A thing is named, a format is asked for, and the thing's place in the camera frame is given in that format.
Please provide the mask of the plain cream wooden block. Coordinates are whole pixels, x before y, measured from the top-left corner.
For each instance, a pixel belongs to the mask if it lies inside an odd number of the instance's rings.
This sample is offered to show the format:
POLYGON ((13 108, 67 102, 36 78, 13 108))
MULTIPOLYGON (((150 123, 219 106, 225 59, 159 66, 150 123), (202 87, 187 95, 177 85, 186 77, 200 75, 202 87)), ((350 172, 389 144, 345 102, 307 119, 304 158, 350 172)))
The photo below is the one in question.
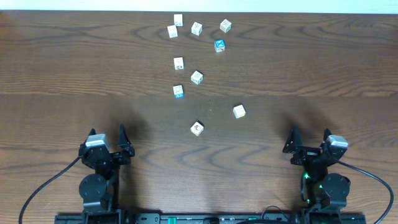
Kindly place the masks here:
POLYGON ((246 111, 245 111, 243 105, 235 106, 233 108, 233 113, 234 113, 236 119, 241 118, 246 115, 246 111))

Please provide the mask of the wooden block red picture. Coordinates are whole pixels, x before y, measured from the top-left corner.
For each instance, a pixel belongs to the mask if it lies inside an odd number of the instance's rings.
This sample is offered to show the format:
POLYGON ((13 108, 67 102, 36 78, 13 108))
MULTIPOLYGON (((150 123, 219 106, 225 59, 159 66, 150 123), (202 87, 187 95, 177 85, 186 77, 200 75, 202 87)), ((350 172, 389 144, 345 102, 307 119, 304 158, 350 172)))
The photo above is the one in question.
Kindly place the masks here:
POLYGON ((191 130, 191 132, 192 132, 194 135, 199 136, 199 135, 203 132, 203 130, 204 130, 204 125, 203 125, 201 122, 196 121, 196 122, 191 126, 190 130, 191 130))

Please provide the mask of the wooden block blue side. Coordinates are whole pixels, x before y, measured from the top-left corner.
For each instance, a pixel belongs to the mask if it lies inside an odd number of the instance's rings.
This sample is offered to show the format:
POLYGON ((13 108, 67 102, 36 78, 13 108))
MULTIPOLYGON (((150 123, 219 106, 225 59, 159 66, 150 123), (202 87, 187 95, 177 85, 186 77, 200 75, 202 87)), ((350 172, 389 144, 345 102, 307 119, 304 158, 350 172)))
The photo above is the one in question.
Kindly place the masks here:
POLYGON ((173 91, 174 91, 175 98, 184 97, 183 86, 181 86, 181 85, 173 86, 173 91))

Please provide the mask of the wooden block teal side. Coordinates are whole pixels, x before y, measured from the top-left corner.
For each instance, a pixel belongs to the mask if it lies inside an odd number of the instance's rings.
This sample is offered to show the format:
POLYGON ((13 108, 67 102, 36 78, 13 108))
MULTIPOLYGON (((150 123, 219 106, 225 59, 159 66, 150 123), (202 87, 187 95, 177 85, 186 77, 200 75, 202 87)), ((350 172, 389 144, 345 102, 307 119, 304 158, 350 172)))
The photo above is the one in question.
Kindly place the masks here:
POLYGON ((199 85, 203 81, 203 74, 197 70, 194 71, 194 73, 191 75, 191 81, 199 85))

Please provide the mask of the blue top wooden block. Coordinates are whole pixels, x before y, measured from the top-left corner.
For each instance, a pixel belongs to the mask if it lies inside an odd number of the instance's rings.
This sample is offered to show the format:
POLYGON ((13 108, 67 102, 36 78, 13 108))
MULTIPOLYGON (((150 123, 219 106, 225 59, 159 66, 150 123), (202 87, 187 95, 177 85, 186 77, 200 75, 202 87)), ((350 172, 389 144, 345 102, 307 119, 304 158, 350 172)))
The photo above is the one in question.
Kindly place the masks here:
POLYGON ((216 52, 223 52, 225 50, 225 42, 223 39, 215 40, 215 51, 216 52))

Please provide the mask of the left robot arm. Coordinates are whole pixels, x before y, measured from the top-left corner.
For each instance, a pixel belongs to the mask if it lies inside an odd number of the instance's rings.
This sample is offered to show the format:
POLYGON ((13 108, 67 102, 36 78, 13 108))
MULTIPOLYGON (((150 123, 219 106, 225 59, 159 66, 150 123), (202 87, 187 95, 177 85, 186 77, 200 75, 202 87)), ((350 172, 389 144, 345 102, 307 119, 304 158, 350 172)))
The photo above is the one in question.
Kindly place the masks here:
POLYGON ((124 125, 119 127, 120 151, 110 152, 105 134, 92 129, 80 145, 78 157, 82 163, 94 170, 79 185, 83 199, 84 223, 132 223, 134 219, 123 208, 119 208, 119 170, 131 163, 135 150, 126 134, 124 125))

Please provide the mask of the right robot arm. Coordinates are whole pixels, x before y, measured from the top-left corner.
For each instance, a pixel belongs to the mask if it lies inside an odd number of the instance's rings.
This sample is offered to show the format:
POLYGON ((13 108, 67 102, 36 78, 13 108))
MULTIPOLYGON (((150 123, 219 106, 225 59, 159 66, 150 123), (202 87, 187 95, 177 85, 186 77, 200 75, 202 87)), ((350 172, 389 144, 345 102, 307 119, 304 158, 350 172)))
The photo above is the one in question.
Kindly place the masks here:
POLYGON ((290 163, 303 167, 300 196, 308 207, 290 217, 293 223, 342 223, 340 210, 347 205, 351 182, 349 178, 329 173, 348 149, 343 136, 324 130, 323 141, 318 147, 304 146, 298 128, 290 130, 282 150, 291 154, 290 163))

